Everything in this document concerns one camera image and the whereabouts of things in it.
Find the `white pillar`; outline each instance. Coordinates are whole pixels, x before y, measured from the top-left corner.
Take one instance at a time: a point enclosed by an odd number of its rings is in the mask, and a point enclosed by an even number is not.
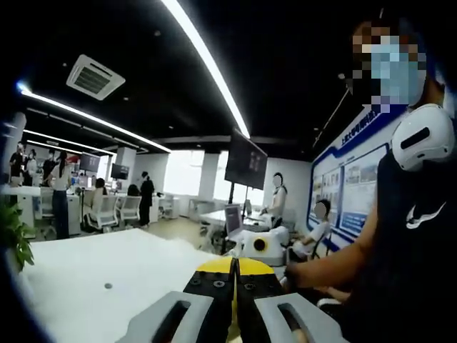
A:
[[[116,164],[120,164],[121,166],[127,166],[129,168],[129,177],[127,180],[122,180],[122,189],[127,190],[129,185],[131,184],[132,174],[134,172],[135,167],[135,158],[136,158],[136,150],[130,148],[119,148],[117,150],[116,156]]]

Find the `computer monitor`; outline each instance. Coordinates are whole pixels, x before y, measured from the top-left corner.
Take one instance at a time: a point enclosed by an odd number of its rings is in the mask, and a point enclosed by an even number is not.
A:
[[[79,160],[79,169],[96,173],[99,170],[100,157],[82,154]]]
[[[129,178],[129,168],[120,164],[113,164],[111,177],[118,180],[127,180]]]
[[[241,209],[239,205],[227,205],[225,208],[226,214],[226,231],[227,237],[243,230],[243,219],[241,218]]]
[[[267,154],[234,129],[224,179],[235,184],[263,189],[266,173]]]

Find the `tv screen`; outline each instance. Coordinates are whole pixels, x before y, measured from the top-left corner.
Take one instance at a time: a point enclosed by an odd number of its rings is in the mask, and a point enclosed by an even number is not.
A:
[[[79,160],[79,169],[96,173],[99,170],[100,157],[82,154]]]
[[[111,177],[118,180],[127,180],[129,178],[129,168],[120,164],[113,164]]]
[[[263,189],[267,154],[240,131],[231,135],[225,180]]]

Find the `blue face mask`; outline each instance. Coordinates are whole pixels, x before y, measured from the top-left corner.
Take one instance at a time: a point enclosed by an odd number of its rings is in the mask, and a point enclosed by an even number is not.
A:
[[[408,53],[400,51],[397,36],[381,37],[381,44],[370,45],[370,54],[371,78],[379,79],[381,86],[372,104],[417,104],[426,80],[426,70],[419,67],[425,55],[418,54],[419,62],[409,61]]]

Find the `black t-shirt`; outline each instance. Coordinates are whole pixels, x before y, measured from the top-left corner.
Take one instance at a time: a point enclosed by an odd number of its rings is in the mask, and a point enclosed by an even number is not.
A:
[[[15,152],[11,155],[9,159],[9,163],[13,163],[11,166],[11,176],[12,177],[19,177],[21,176],[21,165],[22,165],[22,155]]]
[[[391,151],[382,158],[373,246],[343,307],[348,341],[438,341],[452,330],[456,189],[457,159],[410,172]]]

